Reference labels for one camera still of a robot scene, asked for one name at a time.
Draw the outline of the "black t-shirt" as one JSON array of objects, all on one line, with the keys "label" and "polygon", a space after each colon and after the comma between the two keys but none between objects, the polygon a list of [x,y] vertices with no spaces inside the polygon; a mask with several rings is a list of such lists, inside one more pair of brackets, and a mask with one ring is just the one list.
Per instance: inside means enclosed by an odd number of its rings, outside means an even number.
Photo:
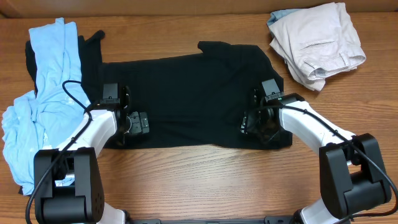
[{"label": "black t-shirt", "polygon": [[241,132],[254,94],[266,80],[284,81],[256,45],[198,43],[199,53],[135,62],[105,63],[104,83],[129,87],[134,111],[148,115],[149,132],[125,138],[127,149],[215,144],[228,148],[280,149],[291,134]]}]

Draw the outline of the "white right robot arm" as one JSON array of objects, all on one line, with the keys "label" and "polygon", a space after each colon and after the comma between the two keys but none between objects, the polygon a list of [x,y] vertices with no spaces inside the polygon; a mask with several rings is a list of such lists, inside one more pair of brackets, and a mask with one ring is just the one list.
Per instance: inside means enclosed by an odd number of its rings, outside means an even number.
[{"label": "white right robot arm", "polygon": [[352,223],[355,218],[386,217],[397,211],[394,207],[371,212],[397,197],[376,138],[339,128],[300,95],[285,95],[275,80],[250,91],[241,132],[269,149],[290,146],[297,136],[319,159],[320,199],[293,215],[267,216],[265,223]]}]

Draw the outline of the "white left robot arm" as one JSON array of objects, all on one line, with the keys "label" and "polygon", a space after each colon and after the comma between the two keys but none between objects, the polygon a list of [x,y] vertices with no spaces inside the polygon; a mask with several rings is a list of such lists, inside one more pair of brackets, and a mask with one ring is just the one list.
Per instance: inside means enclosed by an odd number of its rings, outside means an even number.
[{"label": "white left robot arm", "polygon": [[77,129],[54,149],[34,157],[34,191],[25,210],[38,223],[132,223],[130,214],[105,202],[97,157],[107,142],[149,132],[147,114],[132,109],[132,93],[119,83],[105,84],[103,96],[83,108]]}]

